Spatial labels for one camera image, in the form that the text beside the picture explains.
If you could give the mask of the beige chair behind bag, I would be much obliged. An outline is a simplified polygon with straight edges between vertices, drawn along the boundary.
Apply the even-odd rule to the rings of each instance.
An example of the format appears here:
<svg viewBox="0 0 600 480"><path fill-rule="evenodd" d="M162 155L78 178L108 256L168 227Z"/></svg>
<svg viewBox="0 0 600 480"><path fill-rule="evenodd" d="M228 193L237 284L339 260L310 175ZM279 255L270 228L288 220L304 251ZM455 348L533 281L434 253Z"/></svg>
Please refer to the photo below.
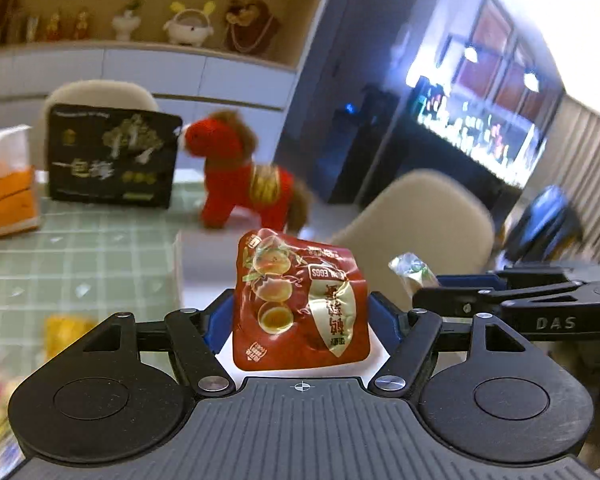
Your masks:
<svg viewBox="0 0 600 480"><path fill-rule="evenodd" d="M115 80L79 80L63 84L43 102L29 133L29 148L36 170L46 170L47 115L55 104L102 106L158 112L156 99L143 87Z"/></svg>

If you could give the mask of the red plush horse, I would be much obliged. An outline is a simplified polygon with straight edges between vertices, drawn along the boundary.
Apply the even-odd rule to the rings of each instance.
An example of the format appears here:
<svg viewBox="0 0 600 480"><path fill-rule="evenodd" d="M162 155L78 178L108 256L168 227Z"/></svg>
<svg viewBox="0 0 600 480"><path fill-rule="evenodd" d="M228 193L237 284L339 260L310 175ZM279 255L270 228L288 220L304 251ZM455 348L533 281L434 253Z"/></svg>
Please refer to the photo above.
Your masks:
<svg viewBox="0 0 600 480"><path fill-rule="evenodd" d="M308 223L310 193L288 170L258 164L258 138L236 110L217 110L190 124L181 136L187 155L204 161L206 201L202 224L222 229L237 207L260 218L260 226L299 233Z"/></svg>

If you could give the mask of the white rabbit figurine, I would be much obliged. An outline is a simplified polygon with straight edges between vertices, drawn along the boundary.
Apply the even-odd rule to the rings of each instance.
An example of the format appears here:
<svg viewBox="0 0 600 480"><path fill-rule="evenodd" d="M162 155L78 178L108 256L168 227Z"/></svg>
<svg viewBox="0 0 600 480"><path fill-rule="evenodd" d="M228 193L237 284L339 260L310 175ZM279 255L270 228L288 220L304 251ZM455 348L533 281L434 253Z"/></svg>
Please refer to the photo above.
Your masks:
<svg viewBox="0 0 600 480"><path fill-rule="evenodd" d="M169 44L201 47L214 35L211 14L216 8L214 1L207 1L201 9L188 8L184 3L174 1L170 5L174 17L163 25Z"/></svg>

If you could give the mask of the red braised egg packet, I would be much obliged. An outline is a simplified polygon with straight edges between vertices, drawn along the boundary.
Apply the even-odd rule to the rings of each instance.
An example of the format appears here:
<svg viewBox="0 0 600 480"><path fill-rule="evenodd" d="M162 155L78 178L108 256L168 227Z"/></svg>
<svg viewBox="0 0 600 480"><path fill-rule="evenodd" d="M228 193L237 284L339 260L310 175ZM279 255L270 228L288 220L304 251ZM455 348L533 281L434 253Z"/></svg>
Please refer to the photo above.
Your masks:
<svg viewBox="0 0 600 480"><path fill-rule="evenodd" d="M234 362L250 372L361 362L370 354L367 298L349 249L249 231L237 246Z"/></svg>

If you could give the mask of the brown plush toy on shelf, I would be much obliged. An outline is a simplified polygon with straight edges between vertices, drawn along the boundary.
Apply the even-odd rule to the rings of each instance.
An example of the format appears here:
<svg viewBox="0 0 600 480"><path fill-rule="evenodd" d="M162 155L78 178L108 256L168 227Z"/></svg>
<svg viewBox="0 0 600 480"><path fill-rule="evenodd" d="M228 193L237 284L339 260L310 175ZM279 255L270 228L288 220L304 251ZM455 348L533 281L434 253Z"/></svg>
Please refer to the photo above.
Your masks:
<svg viewBox="0 0 600 480"><path fill-rule="evenodd" d="M262 56L280 29L280 21L263 0L227 0L224 44L227 50Z"/></svg>

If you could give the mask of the black water dispenser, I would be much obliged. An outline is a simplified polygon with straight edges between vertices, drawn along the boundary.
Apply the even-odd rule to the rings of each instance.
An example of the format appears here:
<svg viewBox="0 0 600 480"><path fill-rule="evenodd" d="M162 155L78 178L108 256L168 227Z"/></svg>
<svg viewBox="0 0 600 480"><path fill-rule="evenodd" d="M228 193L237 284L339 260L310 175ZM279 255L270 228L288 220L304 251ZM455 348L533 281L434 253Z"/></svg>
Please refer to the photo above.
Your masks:
<svg viewBox="0 0 600 480"><path fill-rule="evenodd" d="M324 203L352 204L389 128L400 96L366 84L362 103L344 104L332 116L309 184Z"/></svg>

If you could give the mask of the wooden shelf unit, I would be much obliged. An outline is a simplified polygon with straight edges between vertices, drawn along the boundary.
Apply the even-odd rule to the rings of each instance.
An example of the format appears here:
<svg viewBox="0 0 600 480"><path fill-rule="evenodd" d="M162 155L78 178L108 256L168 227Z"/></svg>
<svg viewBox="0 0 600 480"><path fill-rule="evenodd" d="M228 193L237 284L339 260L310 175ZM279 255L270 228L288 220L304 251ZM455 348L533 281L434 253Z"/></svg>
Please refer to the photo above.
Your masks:
<svg viewBox="0 0 600 480"><path fill-rule="evenodd" d="M227 0L143 0L130 41L114 39L112 18L132 0L16 0L19 15L41 26L59 15L64 38L37 36L0 51L0 128L30 124L43 100L76 79L128 80L150 91L161 107L186 122L222 107L237 108L253 127L283 125L327 0L263 0L280 29L262 56L224 44ZM214 35L201 47L169 44L165 22L172 2L201 9L214 1Z"/></svg>

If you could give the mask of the black snack bag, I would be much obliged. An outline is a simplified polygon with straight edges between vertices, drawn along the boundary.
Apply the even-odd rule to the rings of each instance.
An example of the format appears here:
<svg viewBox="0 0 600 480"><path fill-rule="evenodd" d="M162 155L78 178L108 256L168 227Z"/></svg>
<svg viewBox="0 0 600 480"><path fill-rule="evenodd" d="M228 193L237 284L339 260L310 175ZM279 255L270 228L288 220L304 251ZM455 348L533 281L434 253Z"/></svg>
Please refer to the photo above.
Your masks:
<svg viewBox="0 0 600 480"><path fill-rule="evenodd" d="M48 195L169 208L182 128L161 112L57 103L47 114Z"/></svg>

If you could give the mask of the beige chair right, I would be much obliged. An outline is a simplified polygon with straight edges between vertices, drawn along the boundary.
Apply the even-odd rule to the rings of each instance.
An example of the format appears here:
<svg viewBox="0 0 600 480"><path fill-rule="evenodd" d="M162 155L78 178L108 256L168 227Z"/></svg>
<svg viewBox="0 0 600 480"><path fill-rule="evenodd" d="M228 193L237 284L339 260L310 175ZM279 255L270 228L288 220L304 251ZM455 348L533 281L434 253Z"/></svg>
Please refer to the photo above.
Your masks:
<svg viewBox="0 0 600 480"><path fill-rule="evenodd" d="M415 170L394 180L330 244L347 248L371 292L402 311L412 300L389 262L410 252L437 276L482 272L495 229L486 206L454 179Z"/></svg>

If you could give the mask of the orange tissue box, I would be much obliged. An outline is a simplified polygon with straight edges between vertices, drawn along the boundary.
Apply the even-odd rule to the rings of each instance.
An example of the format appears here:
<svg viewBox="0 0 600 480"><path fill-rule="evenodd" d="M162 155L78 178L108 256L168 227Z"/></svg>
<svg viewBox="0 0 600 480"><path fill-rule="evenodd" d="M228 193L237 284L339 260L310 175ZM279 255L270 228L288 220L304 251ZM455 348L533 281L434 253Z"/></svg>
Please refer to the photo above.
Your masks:
<svg viewBox="0 0 600 480"><path fill-rule="evenodd" d="M0 237L41 225L29 131L27 125L0 129Z"/></svg>

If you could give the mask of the white vase figurine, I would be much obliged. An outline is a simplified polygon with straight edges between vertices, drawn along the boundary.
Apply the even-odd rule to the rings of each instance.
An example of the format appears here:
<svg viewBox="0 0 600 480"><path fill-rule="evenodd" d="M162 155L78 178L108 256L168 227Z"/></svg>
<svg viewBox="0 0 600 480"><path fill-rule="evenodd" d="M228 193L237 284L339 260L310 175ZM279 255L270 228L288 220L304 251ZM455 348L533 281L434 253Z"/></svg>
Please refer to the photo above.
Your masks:
<svg viewBox="0 0 600 480"><path fill-rule="evenodd" d="M117 41L130 41L132 33L139 27L142 19L138 15L138 10L143 4L143 0L132 0L127 3L120 14L115 15L111 20L111 27L114 30L114 39Z"/></svg>

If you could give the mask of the pink cardboard box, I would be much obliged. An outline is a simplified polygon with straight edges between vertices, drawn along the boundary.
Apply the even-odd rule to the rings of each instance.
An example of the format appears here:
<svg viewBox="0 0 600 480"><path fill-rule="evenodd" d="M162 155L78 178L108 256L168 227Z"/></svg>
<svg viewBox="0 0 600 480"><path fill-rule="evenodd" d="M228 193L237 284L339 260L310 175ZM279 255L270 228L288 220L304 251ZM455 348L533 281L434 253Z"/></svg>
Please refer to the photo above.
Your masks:
<svg viewBox="0 0 600 480"><path fill-rule="evenodd" d="M236 285L236 256L245 228L205 230L185 228L174 242L174 275L181 309L204 310L225 289ZM236 384L249 375L233 359L232 333L216 355ZM370 327L370 354L360 362L301 370L269 370L274 377L359 377L369 382L389 353Z"/></svg>

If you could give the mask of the green checked tablecloth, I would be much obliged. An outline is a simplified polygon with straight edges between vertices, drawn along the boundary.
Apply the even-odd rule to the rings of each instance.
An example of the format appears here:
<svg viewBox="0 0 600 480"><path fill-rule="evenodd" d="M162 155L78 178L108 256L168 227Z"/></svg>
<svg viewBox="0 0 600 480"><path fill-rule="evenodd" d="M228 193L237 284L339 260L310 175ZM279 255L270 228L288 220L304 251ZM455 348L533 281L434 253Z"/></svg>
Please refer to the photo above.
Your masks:
<svg viewBox="0 0 600 480"><path fill-rule="evenodd" d="M45 361L45 323L99 323L131 311L157 321L180 305L174 240L193 226L199 183L174 186L166 209L41 200L42 226L0 239L0 377L22 379Z"/></svg>

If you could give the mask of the lit display cabinet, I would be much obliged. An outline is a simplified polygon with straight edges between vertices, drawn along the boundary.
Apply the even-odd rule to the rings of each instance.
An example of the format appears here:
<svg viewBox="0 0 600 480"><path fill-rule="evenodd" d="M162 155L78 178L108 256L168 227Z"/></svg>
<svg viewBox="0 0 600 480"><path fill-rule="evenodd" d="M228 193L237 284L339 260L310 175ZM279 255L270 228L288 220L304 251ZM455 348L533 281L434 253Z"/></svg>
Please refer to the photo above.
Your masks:
<svg viewBox="0 0 600 480"><path fill-rule="evenodd" d="M480 0L466 32L444 32L413 68L415 122L524 188L564 93L544 40L525 32L498 0Z"/></svg>

